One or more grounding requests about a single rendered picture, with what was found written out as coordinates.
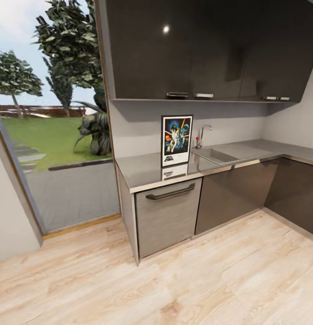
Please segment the poster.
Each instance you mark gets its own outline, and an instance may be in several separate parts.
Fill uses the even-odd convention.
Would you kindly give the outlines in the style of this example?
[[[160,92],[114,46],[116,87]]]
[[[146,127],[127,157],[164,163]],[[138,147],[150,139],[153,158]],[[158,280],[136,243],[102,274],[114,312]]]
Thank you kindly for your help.
[[[193,115],[161,116],[161,168],[189,162]]]

